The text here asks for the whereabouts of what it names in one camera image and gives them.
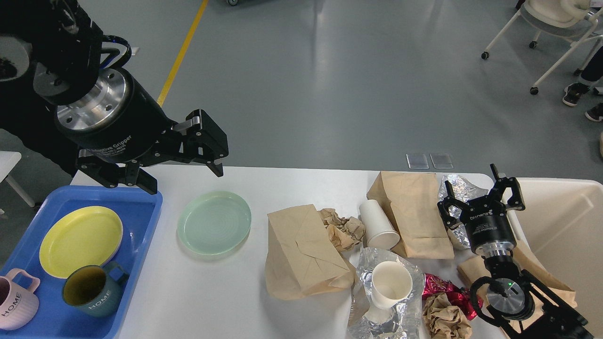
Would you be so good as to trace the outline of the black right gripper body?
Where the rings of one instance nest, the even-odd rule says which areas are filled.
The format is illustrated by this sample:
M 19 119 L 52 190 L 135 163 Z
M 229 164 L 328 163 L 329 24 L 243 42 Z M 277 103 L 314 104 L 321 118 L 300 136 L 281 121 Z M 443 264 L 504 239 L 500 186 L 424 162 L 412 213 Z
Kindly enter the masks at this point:
M 474 207 L 463 210 L 470 249 L 478 256 L 511 256 L 517 242 L 505 210 Z

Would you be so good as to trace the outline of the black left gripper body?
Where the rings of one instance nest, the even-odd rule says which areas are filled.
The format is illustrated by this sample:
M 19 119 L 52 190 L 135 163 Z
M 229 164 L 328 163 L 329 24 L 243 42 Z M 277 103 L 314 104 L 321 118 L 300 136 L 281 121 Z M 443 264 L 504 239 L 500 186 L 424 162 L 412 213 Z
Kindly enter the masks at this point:
M 58 107 L 55 125 L 80 148 L 110 163 L 144 155 L 174 122 L 125 69 L 100 71 L 80 100 Z

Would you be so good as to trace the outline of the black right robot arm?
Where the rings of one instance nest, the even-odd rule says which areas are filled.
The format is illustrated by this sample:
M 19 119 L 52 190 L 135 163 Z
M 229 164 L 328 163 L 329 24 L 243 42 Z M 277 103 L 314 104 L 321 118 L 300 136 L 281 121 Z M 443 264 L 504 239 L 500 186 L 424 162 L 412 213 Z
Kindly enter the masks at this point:
M 446 228 L 465 226 L 472 253 L 489 271 L 470 287 L 472 307 L 511 339 L 591 339 L 587 319 L 514 259 L 517 241 L 507 212 L 525 209 L 521 185 L 489 167 L 495 176 L 489 193 L 464 202 L 446 180 L 447 194 L 437 204 Z

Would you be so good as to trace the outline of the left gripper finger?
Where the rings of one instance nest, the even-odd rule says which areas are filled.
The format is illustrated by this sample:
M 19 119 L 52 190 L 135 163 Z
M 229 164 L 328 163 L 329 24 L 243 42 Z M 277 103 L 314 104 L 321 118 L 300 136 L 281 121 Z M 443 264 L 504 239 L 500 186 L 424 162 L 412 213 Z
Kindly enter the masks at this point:
M 224 176 L 222 159 L 228 156 L 228 137 L 202 109 L 187 116 L 184 122 L 162 131 L 151 148 L 151 165 L 176 161 L 200 163 L 216 176 Z
M 140 169 L 137 161 L 127 162 L 123 167 L 106 162 L 89 151 L 79 151 L 77 168 L 104 187 L 113 188 L 119 184 L 137 186 L 143 191 L 155 195 L 158 192 L 157 180 Z

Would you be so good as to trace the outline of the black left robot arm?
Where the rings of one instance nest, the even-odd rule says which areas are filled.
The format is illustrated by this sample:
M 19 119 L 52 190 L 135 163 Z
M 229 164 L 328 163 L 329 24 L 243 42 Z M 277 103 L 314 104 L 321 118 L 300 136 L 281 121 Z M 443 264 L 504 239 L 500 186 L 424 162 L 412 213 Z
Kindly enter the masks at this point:
M 1 128 L 67 173 L 157 193 L 144 167 L 202 163 L 223 175 L 228 138 L 204 110 L 170 120 L 126 71 L 130 44 L 75 0 L 1 2 Z

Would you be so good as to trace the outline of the brown paper bag under arm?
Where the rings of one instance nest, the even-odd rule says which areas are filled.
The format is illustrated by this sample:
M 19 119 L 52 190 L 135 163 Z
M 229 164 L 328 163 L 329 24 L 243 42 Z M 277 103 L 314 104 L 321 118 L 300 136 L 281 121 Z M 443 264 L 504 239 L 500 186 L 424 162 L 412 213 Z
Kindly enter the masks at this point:
M 507 339 L 590 339 L 575 292 L 525 242 L 511 256 L 472 256 L 458 267 L 478 317 Z

